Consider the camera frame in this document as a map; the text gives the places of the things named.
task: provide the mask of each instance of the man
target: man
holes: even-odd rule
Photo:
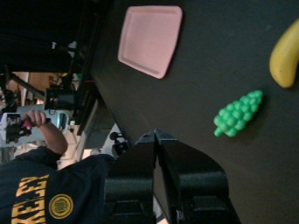
[[[0,223],[100,223],[104,184],[113,157],[89,156],[57,171],[68,143],[41,111],[24,120],[36,127],[46,147],[0,165]]]

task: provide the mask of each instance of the black table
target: black table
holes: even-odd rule
[[[161,80],[117,61],[126,7],[177,5],[181,30]],[[297,18],[297,1],[114,1],[100,25],[90,75],[120,129],[133,142],[161,129],[206,153],[228,174],[243,223],[299,221],[299,83],[281,89],[268,72],[276,40]],[[220,108],[264,93],[235,137],[213,136]]]

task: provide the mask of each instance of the pink tray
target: pink tray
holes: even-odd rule
[[[134,6],[125,12],[117,59],[157,79],[173,56],[181,17],[177,6]]]

